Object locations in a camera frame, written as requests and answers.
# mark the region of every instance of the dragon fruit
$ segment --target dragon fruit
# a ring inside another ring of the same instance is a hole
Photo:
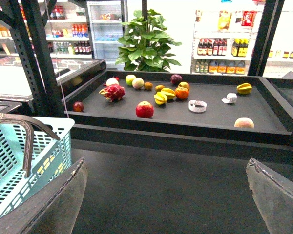
[[[112,102],[114,100],[120,100],[125,95],[125,88],[118,84],[112,84],[100,90],[99,94],[102,94],[106,97],[106,100]]]

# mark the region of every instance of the gray floor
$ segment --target gray floor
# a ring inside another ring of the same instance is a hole
[[[268,234],[246,160],[92,143],[74,234]],[[293,166],[266,163],[293,181]]]

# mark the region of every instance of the potted plant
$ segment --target potted plant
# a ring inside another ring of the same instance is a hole
[[[175,56],[168,53],[169,45],[179,46],[181,42],[175,42],[165,31],[163,25],[165,19],[160,13],[150,9],[145,20],[142,12],[134,12],[136,17],[126,25],[124,36],[118,42],[124,46],[119,48],[119,57],[116,64],[125,63],[125,71],[168,72],[170,64],[181,65],[178,61],[169,57]]]

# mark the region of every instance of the glass door refrigerator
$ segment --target glass door refrigerator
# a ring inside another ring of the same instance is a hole
[[[293,78],[293,0],[285,0],[263,77]]]
[[[264,8],[262,0],[199,0],[190,72],[246,76]]]
[[[118,57],[117,41],[123,36],[121,22],[127,21],[126,1],[87,2],[94,58],[105,59],[107,68],[122,70],[124,65],[115,65]]]

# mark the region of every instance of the cable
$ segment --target cable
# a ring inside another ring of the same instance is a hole
[[[52,37],[53,37],[53,42],[54,42],[54,45],[55,45],[56,41],[55,41],[55,37],[54,37],[54,34],[53,34],[53,28],[52,28],[52,23],[51,23],[51,20],[50,20],[50,14],[49,14],[49,10],[48,10],[48,4],[47,4],[47,1],[46,0],[44,1],[44,3],[45,3],[45,10],[47,11],[48,20],[49,20],[49,23],[50,23],[50,29],[51,29],[51,33],[52,33]],[[56,59],[57,68],[59,70],[57,50],[55,49],[54,51],[55,51],[55,59]],[[67,110],[67,106],[66,106],[66,101],[65,101],[64,90],[63,90],[62,83],[61,83],[60,70],[59,70],[59,81],[60,81],[60,87],[61,87],[62,97],[63,97],[63,101],[64,101],[64,108],[65,108],[65,111],[66,111],[67,118],[69,118],[69,114],[68,114],[68,110]]]

